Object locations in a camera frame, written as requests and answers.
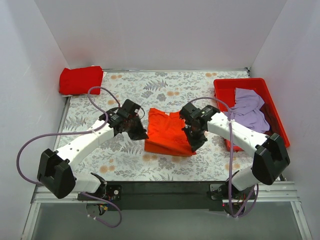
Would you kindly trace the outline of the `orange t shirt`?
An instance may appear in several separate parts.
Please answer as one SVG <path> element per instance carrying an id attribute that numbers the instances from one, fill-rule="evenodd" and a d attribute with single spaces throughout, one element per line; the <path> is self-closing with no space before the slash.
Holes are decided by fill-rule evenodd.
<path id="1" fill-rule="evenodd" d="M 185 121 L 178 112 L 165 113 L 156 108 L 148 111 L 148 139 L 144 142 L 144 150 L 149 153 L 190 157 L 192 151 L 187 137 L 182 130 Z"/>

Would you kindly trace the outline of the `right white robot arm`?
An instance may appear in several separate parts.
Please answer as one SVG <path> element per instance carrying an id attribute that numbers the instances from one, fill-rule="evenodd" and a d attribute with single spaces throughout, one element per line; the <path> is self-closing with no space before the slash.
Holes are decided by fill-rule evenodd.
<path id="1" fill-rule="evenodd" d="M 285 142 L 279 134 L 265 135 L 251 130 L 228 119 L 211 105 L 200 109 L 187 103 L 179 117 L 185 122 L 182 130 L 192 152 L 204 145 L 208 140 L 205 132 L 210 132 L 229 140 L 253 158 L 251 166 L 232 174 L 224 184 L 209 192 L 215 198 L 237 199 L 256 184 L 270 186 L 290 164 Z"/>

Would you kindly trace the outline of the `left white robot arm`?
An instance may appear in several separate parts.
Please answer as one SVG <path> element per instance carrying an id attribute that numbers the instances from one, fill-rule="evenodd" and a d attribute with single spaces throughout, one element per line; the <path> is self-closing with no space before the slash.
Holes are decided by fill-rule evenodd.
<path id="1" fill-rule="evenodd" d="M 58 199 L 73 192 L 85 192 L 95 200 L 106 198 L 107 181 L 103 177 L 96 173 L 75 174 L 74 171 L 90 153 L 118 134 L 127 133 L 133 141 L 147 139 L 147 131 L 139 116 L 140 110 L 140 105 L 126 99 L 122 106 L 102 114 L 87 134 L 81 134 L 55 151 L 43 151 L 37 180 Z"/>

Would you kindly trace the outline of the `floral patterned table mat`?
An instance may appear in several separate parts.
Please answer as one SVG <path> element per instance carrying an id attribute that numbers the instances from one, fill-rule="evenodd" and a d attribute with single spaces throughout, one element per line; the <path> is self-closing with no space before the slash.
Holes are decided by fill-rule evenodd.
<path id="1" fill-rule="evenodd" d="M 123 71 L 106 72 L 103 90 L 90 103 L 85 96 L 73 96 L 68 104 L 58 146 L 85 131 L 100 116 L 98 108 L 109 110 L 129 99 L 142 106 L 142 124 L 148 126 L 150 108 L 178 112 L 188 101 L 198 108 L 215 106 L 215 79 L 247 78 L 238 71 Z M 207 133 L 207 142 L 191 157 L 149 153 L 142 140 L 119 134 L 95 149 L 74 170 L 76 174 L 96 173 L 108 181 L 224 181 L 229 171 L 249 167 L 253 160 L 244 152 L 230 154 L 222 137 Z"/>

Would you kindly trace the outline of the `red plastic bin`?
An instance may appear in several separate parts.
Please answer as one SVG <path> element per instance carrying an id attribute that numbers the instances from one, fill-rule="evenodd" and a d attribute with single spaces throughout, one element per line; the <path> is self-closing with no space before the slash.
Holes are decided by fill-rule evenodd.
<path id="1" fill-rule="evenodd" d="M 274 104 L 274 101 L 272 99 L 272 96 L 269 92 L 269 89 L 264 79 L 262 78 L 215 79 L 213 81 L 213 85 L 214 85 L 214 96 L 217 99 L 225 102 L 229 107 L 233 107 L 235 105 L 236 88 L 254 90 L 263 99 L 264 103 L 267 103 L 269 107 L 272 109 L 271 111 L 275 115 L 279 124 L 280 136 L 283 138 L 285 146 L 287 148 L 290 146 L 290 142 L 285 132 L 284 126 L 281 122 L 277 108 Z"/>

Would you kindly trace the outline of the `lavender t shirt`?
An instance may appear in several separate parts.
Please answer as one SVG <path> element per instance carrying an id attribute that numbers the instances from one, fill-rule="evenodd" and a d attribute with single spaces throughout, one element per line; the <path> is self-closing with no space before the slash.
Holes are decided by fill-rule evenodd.
<path id="1" fill-rule="evenodd" d="M 251 89 L 235 89 L 235 105 L 230 108 L 230 117 L 235 122 L 258 133 L 270 130 L 264 113 L 261 111 L 264 100 Z"/>

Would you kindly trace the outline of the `dark maroon t shirt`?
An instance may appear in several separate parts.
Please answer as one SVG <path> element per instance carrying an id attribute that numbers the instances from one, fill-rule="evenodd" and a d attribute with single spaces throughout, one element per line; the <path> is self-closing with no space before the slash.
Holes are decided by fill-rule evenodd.
<path id="1" fill-rule="evenodd" d="M 278 123 L 278 120 L 274 113 L 272 112 L 272 109 L 267 103 L 264 103 L 263 106 L 260 108 L 260 111 L 264 114 L 264 118 L 269 124 L 269 130 L 265 132 L 266 135 L 271 136 L 272 134 L 276 133 L 280 135 L 281 130 Z"/>

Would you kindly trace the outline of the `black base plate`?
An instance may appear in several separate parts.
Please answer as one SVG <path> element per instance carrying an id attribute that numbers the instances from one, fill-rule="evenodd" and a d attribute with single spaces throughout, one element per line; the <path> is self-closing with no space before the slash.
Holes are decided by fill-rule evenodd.
<path id="1" fill-rule="evenodd" d="M 225 181 L 111 181 L 97 193 L 79 193 L 79 201 L 110 200 L 120 210 L 223 211 Z"/>

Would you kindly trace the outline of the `aluminium frame rail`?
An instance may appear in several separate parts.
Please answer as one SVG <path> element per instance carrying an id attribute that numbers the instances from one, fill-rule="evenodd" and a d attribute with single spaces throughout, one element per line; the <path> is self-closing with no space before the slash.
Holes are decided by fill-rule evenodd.
<path id="1" fill-rule="evenodd" d="M 310 240 L 312 235 L 293 182 L 261 184 L 244 217 L 207 209 L 115 210 L 102 219 L 95 201 L 78 193 L 57 199 L 43 187 L 32 198 L 24 240 Z"/>

